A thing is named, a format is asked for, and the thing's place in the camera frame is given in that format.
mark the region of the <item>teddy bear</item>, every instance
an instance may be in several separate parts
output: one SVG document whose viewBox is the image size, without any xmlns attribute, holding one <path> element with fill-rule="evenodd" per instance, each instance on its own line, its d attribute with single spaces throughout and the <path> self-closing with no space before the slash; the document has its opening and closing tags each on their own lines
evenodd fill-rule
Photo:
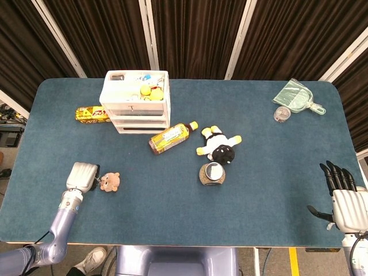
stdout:
<svg viewBox="0 0 368 276">
<path fill-rule="evenodd" d="M 206 139 L 206 146 L 197 148 L 198 155 L 205 155 L 211 161 L 221 165 L 230 164 L 235 157 L 233 146 L 242 142 L 240 135 L 227 139 L 222 131 L 215 125 L 210 128 L 204 128 L 202 135 Z"/>
<path fill-rule="evenodd" d="M 120 185 L 120 174 L 118 172 L 109 172 L 101 177 L 101 190 L 104 191 L 117 191 Z"/>
</svg>

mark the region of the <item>white plastic drawer unit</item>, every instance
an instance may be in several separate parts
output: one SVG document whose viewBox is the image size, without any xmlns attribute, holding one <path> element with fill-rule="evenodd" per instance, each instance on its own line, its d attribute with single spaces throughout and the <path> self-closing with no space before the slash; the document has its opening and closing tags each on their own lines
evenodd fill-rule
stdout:
<svg viewBox="0 0 368 276">
<path fill-rule="evenodd" d="M 160 87 L 163 99 L 145 99 L 142 85 Z M 155 134 L 170 127 L 167 71 L 108 71 L 99 101 L 119 133 Z"/>
</svg>

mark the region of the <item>yellow floor line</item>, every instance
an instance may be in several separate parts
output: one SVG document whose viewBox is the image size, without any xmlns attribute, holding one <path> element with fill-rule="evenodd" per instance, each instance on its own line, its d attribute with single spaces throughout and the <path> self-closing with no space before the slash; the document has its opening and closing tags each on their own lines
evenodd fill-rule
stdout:
<svg viewBox="0 0 368 276">
<path fill-rule="evenodd" d="M 297 249 L 295 247 L 289 247 L 289 256 L 292 276 L 299 276 Z"/>
</svg>

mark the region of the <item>metal robot arm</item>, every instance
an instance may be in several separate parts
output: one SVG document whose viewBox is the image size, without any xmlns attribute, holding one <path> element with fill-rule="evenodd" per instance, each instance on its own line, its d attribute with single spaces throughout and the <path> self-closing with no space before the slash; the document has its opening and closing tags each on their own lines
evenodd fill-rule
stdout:
<svg viewBox="0 0 368 276">
<path fill-rule="evenodd" d="M 316 217 L 330 222 L 345 233 L 343 248 L 350 275 L 368 275 L 368 192 L 356 187 L 352 175 L 346 170 L 327 161 L 327 166 L 320 164 L 324 171 L 333 212 L 326 214 L 308 206 Z"/>
<path fill-rule="evenodd" d="M 87 163 L 74 163 L 67 180 L 67 191 L 49 232 L 54 239 L 50 243 L 32 244 L 24 248 L 0 254 L 0 275 L 19 276 L 32 267 L 61 262 L 67 252 L 70 229 L 83 201 L 82 193 L 89 191 L 98 174 L 99 167 Z"/>
</svg>

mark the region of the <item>cable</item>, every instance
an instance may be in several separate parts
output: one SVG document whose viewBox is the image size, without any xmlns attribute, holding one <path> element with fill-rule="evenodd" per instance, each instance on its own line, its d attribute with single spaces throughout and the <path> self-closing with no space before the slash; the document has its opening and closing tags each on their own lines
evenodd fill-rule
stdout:
<svg viewBox="0 0 368 276">
<path fill-rule="evenodd" d="M 23 123 L 22 121 L 16 120 L 16 119 L 2 119 L 1 121 L 5 122 L 2 125 L 5 125 L 7 123 L 10 123 L 10 124 L 15 123 L 15 124 L 20 124 L 20 125 L 26 126 L 25 123 Z"/>
<path fill-rule="evenodd" d="M 356 239 L 356 241 L 354 242 L 354 244 L 352 245 L 352 247 L 351 247 L 349 261 L 350 261 L 350 268 L 351 268 L 352 276 L 356 276 L 356 275 L 355 275 L 355 272 L 354 272 L 354 269 L 353 269 L 353 266 L 352 266 L 352 255 L 353 255 L 353 253 L 354 253 L 355 247 L 357 246 L 357 244 L 359 243 L 359 241 L 360 241 L 360 240 L 363 240 L 363 239 L 365 239 L 365 238 L 367 238 L 367 237 L 368 237 L 368 233 L 366 233 L 366 234 L 364 234 L 364 235 L 362 235 L 362 236 L 358 237 L 358 238 Z"/>
<path fill-rule="evenodd" d="M 104 260 L 104 262 L 103 262 L 103 264 L 102 264 L 102 266 L 101 266 L 101 271 L 99 272 L 101 275 L 102 275 L 102 270 L 103 270 L 103 269 L 104 269 L 104 267 L 105 267 L 106 261 L 108 260 L 108 258 L 109 258 L 109 256 L 110 256 L 111 252 L 113 252 L 114 247 L 113 247 L 113 248 L 111 248 L 110 252 L 109 252 L 109 253 L 108 253 L 108 255 L 106 256 L 106 259 Z"/>
<path fill-rule="evenodd" d="M 111 263 L 109 265 L 109 268 L 108 268 L 108 272 L 106 273 L 106 276 L 109 276 L 110 275 L 110 269 L 113 267 L 115 261 L 116 261 L 116 258 L 111 261 Z"/>
<path fill-rule="evenodd" d="M 47 236 L 47 234 L 49 234 L 49 233 L 50 233 L 50 231 L 47 231 L 47 232 L 45 233 L 45 235 L 43 235 L 41 238 L 39 238 L 39 239 L 38 239 L 38 241 L 36 241 L 34 244 L 39 243 L 39 241 L 40 241 L 40 240 L 42 240 L 44 237 L 46 237 L 46 236 Z"/>
<path fill-rule="evenodd" d="M 267 253 L 266 259 L 264 260 L 264 264 L 263 264 L 263 270 L 262 270 L 262 276 L 265 276 L 265 269 L 266 269 L 266 265 L 267 265 L 267 261 L 269 259 L 270 253 L 271 253 L 272 248 L 270 248 L 270 250 Z"/>
<path fill-rule="evenodd" d="M 38 241 L 36 241 L 33 244 L 38 243 L 40 240 L 42 240 L 44 237 L 46 237 L 46 235 L 49 234 L 49 233 L 50 233 L 50 231 L 47 231 L 45 233 L 45 235 L 43 235 L 40 239 L 38 239 Z M 30 262 L 31 261 L 35 262 L 35 260 L 36 260 L 36 249 L 32 245 L 31 246 L 26 246 L 26 248 L 29 248 L 30 249 L 30 257 L 29 257 L 29 260 L 28 260 L 27 264 L 25 265 L 25 267 L 23 269 L 23 272 L 22 272 L 21 276 L 25 276 L 26 275 L 26 272 L 27 272 L 27 270 L 29 268 Z"/>
</svg>

